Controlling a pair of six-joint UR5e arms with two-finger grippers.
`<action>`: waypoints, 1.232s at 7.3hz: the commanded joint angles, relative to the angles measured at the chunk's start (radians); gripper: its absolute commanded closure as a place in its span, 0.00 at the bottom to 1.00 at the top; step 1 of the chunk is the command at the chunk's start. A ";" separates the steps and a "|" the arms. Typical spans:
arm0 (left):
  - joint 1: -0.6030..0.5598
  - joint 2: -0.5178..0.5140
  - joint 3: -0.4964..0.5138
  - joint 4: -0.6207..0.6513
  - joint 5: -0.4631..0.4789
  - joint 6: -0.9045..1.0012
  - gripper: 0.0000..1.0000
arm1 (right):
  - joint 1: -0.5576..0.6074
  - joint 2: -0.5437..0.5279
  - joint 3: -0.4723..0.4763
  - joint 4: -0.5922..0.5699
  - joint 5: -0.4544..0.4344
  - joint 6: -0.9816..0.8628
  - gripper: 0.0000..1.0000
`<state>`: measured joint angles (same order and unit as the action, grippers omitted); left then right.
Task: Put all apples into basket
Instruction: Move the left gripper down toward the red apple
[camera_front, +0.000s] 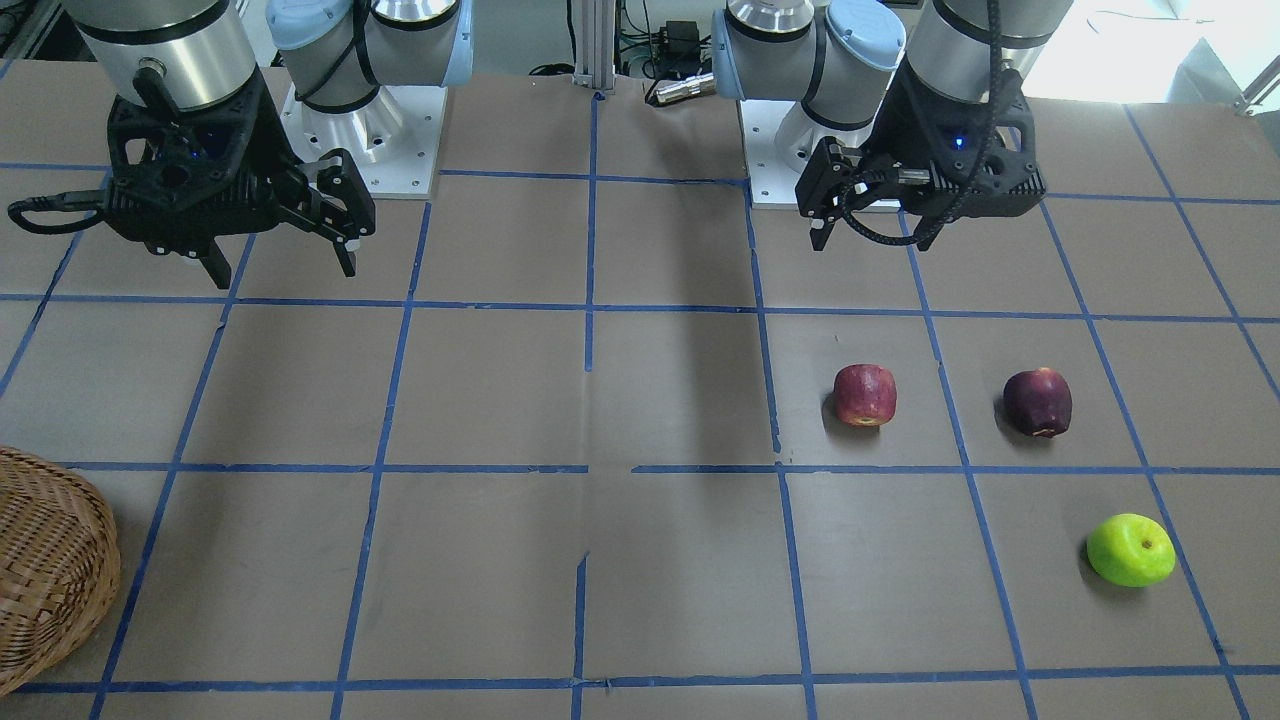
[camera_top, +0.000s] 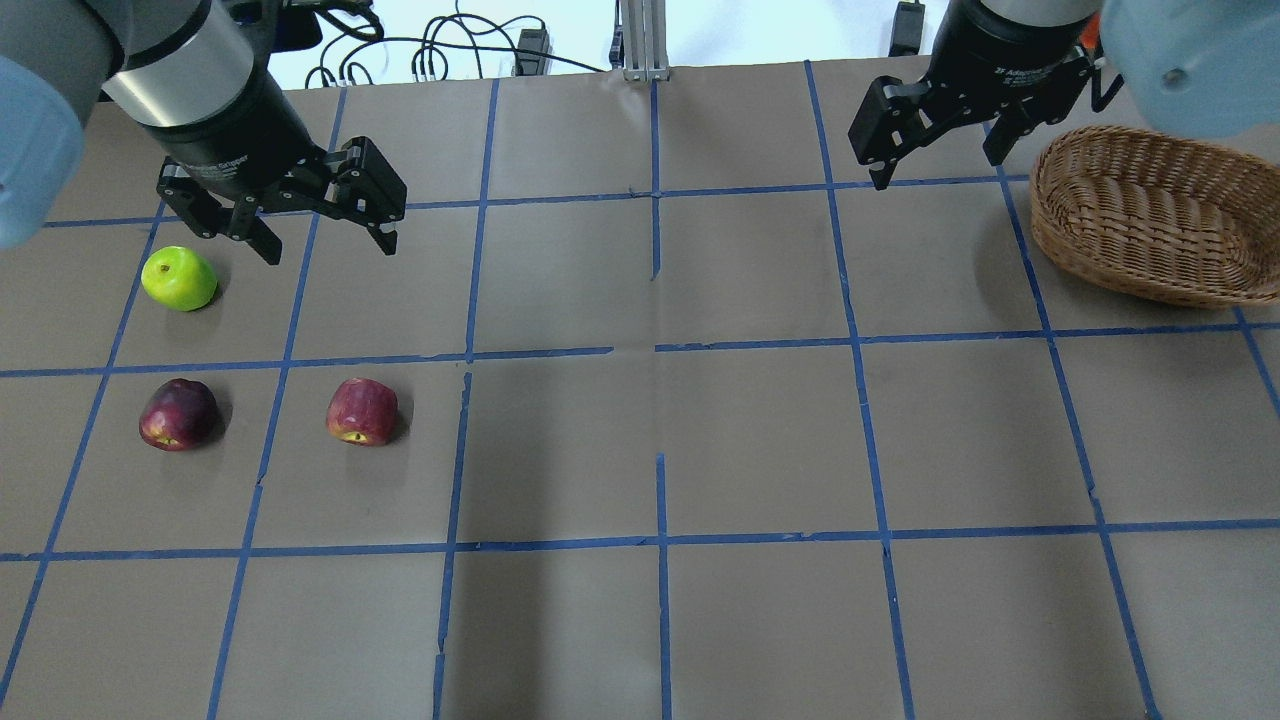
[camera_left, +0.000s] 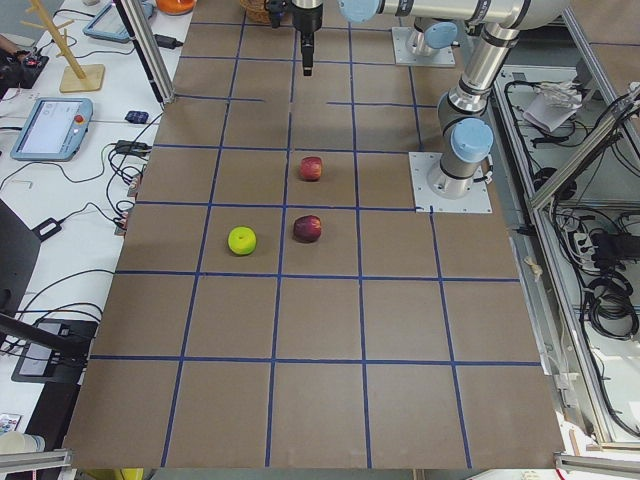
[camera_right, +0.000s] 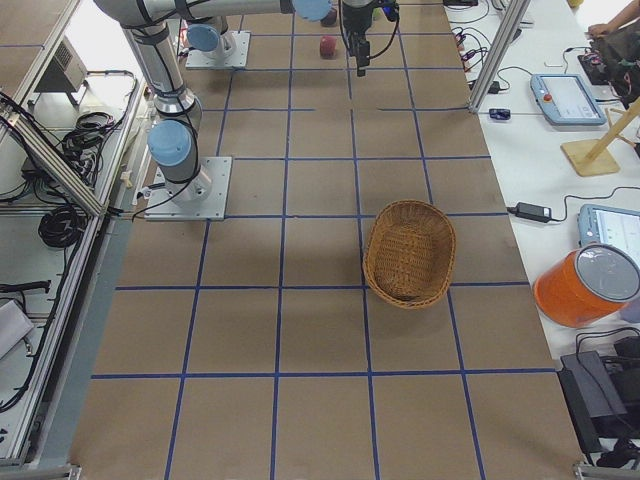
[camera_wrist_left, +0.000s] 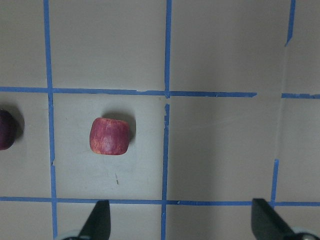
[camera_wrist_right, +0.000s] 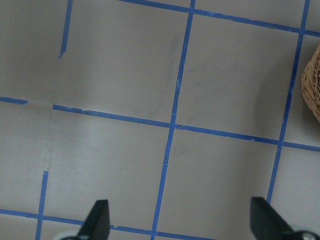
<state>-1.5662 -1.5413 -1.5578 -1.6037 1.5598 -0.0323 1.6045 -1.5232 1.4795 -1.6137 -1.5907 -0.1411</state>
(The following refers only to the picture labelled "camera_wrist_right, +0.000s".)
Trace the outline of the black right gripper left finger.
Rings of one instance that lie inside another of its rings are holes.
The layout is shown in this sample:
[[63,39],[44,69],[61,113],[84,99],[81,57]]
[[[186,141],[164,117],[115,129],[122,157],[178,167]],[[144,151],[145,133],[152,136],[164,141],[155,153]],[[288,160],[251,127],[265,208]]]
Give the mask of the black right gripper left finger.
[[107,199],[97,200],[75,236],[76,240],[107,240],[110,235],[110,213]]

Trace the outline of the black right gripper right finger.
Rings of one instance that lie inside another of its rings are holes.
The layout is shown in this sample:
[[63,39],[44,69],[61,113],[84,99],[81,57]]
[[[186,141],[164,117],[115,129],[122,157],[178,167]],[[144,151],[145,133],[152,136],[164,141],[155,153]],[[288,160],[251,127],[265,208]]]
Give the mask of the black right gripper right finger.
[[256,240],[318,240],[320,238],[312,231],[294,230],[263,197],[250,199],[250,230]]

